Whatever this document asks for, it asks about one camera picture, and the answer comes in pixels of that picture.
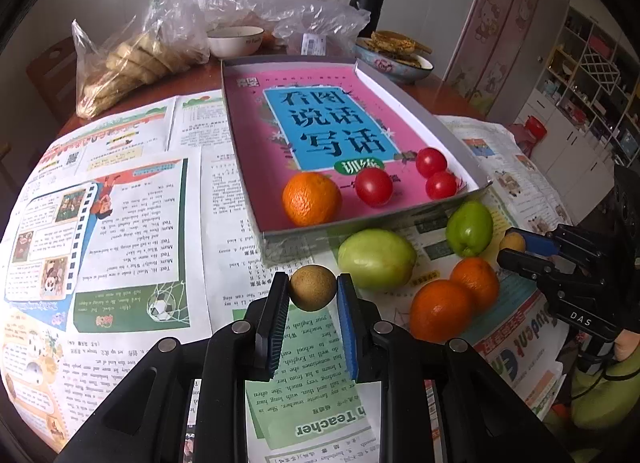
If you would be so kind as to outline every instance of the white label sticker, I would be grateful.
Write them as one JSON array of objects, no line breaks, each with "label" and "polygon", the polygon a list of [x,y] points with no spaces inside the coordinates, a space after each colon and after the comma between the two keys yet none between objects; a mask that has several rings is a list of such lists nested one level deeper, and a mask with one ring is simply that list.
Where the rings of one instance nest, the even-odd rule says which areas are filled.
[{"label": "white label sticker", "polygon": [[326,43],[324,35],[305,33],[302,36],[302,49],[300,55],[326,55]]}]

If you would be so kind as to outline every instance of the red cherry tomato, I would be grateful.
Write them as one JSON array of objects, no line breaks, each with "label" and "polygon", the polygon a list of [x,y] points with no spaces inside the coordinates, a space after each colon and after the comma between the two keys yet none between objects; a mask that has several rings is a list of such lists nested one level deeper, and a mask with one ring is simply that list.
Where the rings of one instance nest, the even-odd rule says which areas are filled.
[{"label": "red cherry tomato", "polygon": [[425,185],[427,195],[435,199],[444,199],[454,195],[458,191],[456,177],[446,170],[431,175]]},{"label": "red cherry tomato", "polygon": [[438,149],[427,147],[418,152],[415,168],[422,177],[429,179],[436,172],[447,170],[447,158]]},{"label": "red cherry tomato", "polygon": [[394,192],[389,175],[377,167],[367,167],[358,172],[355,186],[358,197],[370,207],[385,205]]}]

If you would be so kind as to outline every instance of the transparent plastic bag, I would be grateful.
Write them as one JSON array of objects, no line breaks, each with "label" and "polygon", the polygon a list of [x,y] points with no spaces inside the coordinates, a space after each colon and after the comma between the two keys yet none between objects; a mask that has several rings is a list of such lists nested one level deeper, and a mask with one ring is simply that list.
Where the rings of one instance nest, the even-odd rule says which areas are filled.
[{"label": "transparent plastic bag", "polygon": [[97,46],[77,21],[72,35],[76,114],[91,119],[144,84],[209,61],[206,23],[198,0],[151,0],[119,32]]},{"label": "transparent plastic bag", "polygon": [[303,35],[323,38],[327,55],[353,55],[353,43],[369,22],[369,12],[344,0],[198,0],[208,29],[259,26],[287,52],[300,54]]}]

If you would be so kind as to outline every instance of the bag of bread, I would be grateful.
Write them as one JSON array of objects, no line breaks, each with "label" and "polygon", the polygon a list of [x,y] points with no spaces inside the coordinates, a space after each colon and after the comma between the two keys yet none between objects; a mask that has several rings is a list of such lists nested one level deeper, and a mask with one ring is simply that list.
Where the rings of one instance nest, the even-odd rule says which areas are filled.
[{"label": "bag of bread", "polygon": [[97,46],[72,23],[78,55],[76,114],[91,119],[132,90],[209,61],[204,15],[198,0],[151,0],[119,32]]}]

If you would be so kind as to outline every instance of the metal screw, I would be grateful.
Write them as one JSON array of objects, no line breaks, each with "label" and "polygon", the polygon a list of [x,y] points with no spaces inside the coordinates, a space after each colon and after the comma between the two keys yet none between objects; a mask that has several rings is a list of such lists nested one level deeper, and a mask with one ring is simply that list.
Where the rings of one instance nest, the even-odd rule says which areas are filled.
[{"label": "metal screw", "polygon": [[246,333],[247,331],[249,331],[249,329],[251,329],[251,324],[249,324],[249,322],[247,322],[246,320],[239,320],[231,324],[231,331],[233,331],[234,333]]},{"label": "metal screw", "polygon": [[386,335],[394,330],[394,325],[391,322],[387,322],[386,320],[379,320],[375,324],[373,324],[373,331],[379,333],[381,335]]},{"label": "metal screw", "polygon": [[163,338],[158,343],[158,349],[162,351],[162,353],[168,353],[169,351],[173,351],[178,344],[175,339],[172,338]]},{"label": "metal screw", "polygon": [[467,344],[462,338],[453,338],[449,341],[449,348],[451,351],[455,351],[456,353],[464,353],[468,347],[469,344]]}]

